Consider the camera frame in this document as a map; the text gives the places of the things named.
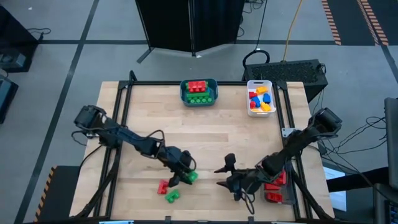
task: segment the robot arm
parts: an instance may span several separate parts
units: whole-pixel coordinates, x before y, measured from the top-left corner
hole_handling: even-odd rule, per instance
[[[84,135],[99,136],[99,143],[110,148],[118,147],[122,141],[132,144],[141,155],[149,159],[158,159],[165,167],[168,167],[174,176],[169,181],[169,187],[178,185],[180,181],[192,184],[188,174],[195,170],[196,162],[188,151],[181,151],[174,146],[165,145],[164,133],[161,130],[142,137],[132,132],[127,127],[121,126],[106,116],[104,109],[96,106],[84,106],[74,121]],[[160,132],[162,139],[151,137],[154,133]],[[190,168],[191,162],[195,164],[194,169]]]

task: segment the wooden tabletop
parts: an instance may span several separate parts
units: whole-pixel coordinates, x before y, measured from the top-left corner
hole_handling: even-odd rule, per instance
[[[104,82],[99,93],[97,105],[104,108],[108,116],[113,113],[117,86],[117,82]],[[306,128],[310,111],[303,84],[288,83],[288,87],[296,128]],[[216,185],[228,175],[213,171],[224,166],[224,156],[228,153],[235,153],[236,168],[243,169],[253,168],[264,156],[280,151],[282,142],[277,114],[268,118],[249,117],[246,86],[219,86],[218,91],[215,105],[187,108],[181,102],[179,86],[133,86],[127,117],[129,129],[142,136],[162,129],[167,146],[191,152],[197,161],[199,176],[193,185],[180,183],[174,187],[181,197],[169,204],[163,195],[157,194],[157,188],[159,180],[169,179],[172,173],[161,162],[140,156],[133,146],[124,143],[112,219],[164,220],[170,215],[172,220],[248,220],[251,215],[245,203],[235,202],[226,188]],[[283,93],[279,94],[284,120],[289,127]],[[89,140],[85,156],[97,146],[97,139]],[[97,190],[104,152],[105,148],[93,154],[81,169],[70,215],[77,214]],[[302,160],[309,191],[327,214],[334,217],[319,152],[308,147],[303,151]],[[302,195],[296,188],[300,213],[305,217]],[[107,199],[106,192],[101,214],[104,214]],[[254,208],[255,221],[294,220],[290,205],[266,202],[260,190],[256,193]]]

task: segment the red block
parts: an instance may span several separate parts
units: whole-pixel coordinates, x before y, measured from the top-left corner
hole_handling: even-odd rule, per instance
[[[159,188],[157,189],[157,193],[158,194],[166,194],[168,186],[169,186],[169,183],[166,180],[160,180]]]
[[[267,193],[266,198],[271,202],[283,202],[284,197],[281,194],[277,193]]]
[[[249,92],[249,98],[250,98],[250,99],[253,98],[253,97],[255,97],[255,96],[257,96],[257,93],[255,93],[255,92]]]
[[[264,188],[266,190],[279,190],[280,187],[274,185],[274,184],[265,184]]]
[[[203,93],[206,91],[206,81],[188,82],[190,93]]]
[[[282,171],[282,173],[279,175],[278,179],[276,179],[276,183],[278,185],[285,185],[286,184],[286,171]]]
[[[250,102],[250,109],[256,108],[256,102],[252,101]]]

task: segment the gray floor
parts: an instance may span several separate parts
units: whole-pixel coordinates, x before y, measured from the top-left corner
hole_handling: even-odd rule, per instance
[[[85,26],[93,0],[3,0],[4,6],[24,25],[49,27],[45,39],[78,40]],[[261,39],[285,40],[299,0],[269,0]],[[244,14],[240,39],[257,39],[262,10]],[[87,39],[143,40],[141,22],[133,0],[99,0]],[[298,15],[292,40],[333,40],[322,4],[307,0]],[[260,45],[271,55],[271,62],[282,60],[283,45]],[[67,99],[55,130],[42,173],[36,185],[25,221],[32,221],[50,168],[54,165],[77,166],[83,159],[82,146],[73,142],[73,119],[78,110],[95,104],[101,82],[125,80],[134,70],[139,80],[182,80],[212,77],[240,80],[241,61],[254,45],[223,45],[190,54],[155,49],[141,64],[136,60],[147,50],[145,45],[85,45],[81,53]],[[6,122],[0,126],[0,220],[15,219],[32,175],[44,136],[68,73],[76,45],[40,45],[30,71],[10,74],[19,86]],[[389,47],[398,60],[398,47]],[[380,47],[342,47],[335,45],[291,45],[287,60],[319,58],[327,65],[329,85],[323,106],[343,119],[338,144],[345,136],[365,124],[368,116],[384,116],[385,97],[398,97],[398,84]],[[254,56],[248,63],[260,63]],[[313,108],[316,101],[310,104]],[[341,148],[350,151],[375,146],[384,132],[369,129]],[[343,161],[336,156],[332,158]],[[386,166],[386,145],[368,152],[344,156],[359,170]]]

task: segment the lego brick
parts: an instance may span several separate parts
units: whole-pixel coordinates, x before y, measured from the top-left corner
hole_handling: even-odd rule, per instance
[[[187,98],[193,98],[193,97],[205,97],[205,96],[210,96],[210,90],[207,90],[204,93],[187,93]]]
[[[256,93],[257,93],[258,95],[265,94],[265,93],[267,93],[267,92],[268,92],[268,88],[265,87],[265,86],[258,87],[258,88],[256,89]]]
[[[276,186],[276,185],[274,185],[274,184],[265,184],[265,185],[264,185],[264,188],[265,188],[266,190],[280,190],[280,187],[279,187],[279,186]]]
[[[169,182],[166,180],[160,180],[159,188],[157,189],[158,194],[167,194],[167,187],[169,186]]]
[[[265,103],[270,103],[271,102],[271,97],[269,96],[268,93],[266,93],[266,94],[264,94],[262,96],[262,101],[265,102]]]
[[[173,203],[176,199],[180,198],[180,192],[178,190],[173,190],[168,195],[164,197],[169,203]]]
[[[270,110],[271,110],[271,107],[270,107],[268,104],[262,102],[262,103],[261,103],[261,109],[262,109],[263,111],[270,111]]]
[[[211,103],[212,101],[213,99],[210,96],[188,98],[188,103],[195,103],[195,104],[207,104]]]
[[[266,195],[266,199],[271,202],[283,202],[284,198],[281,194],[268,192]]]
[[[286,171],[282,171],[282,173],[279,175],[278,179],[276,179],[276,182],[278,185],[285,185],[286,184]]]
[[[192,171],[188,174],[188,178],[189,180],[191,180],[192,183],[194,183],[194,181],[198,178],[198,174],[195,171]]]
[[[257,93],[255,93],[255,92],[249,92],[249,98],[250,98],[250,99],[253,98],[253,97],[255,97],[255,96],[257,96]]]
[[[188,82],[188,90],[190,93],[201,93],[206,91],[206,89],[207,89],[206,81]]]
[[[257,96],[251,98],[251,100],[256,103],[256,108],[261,106],[260,99]]]
[[[256,102],[250,102],[250,109],[254,109],[256,107]]]

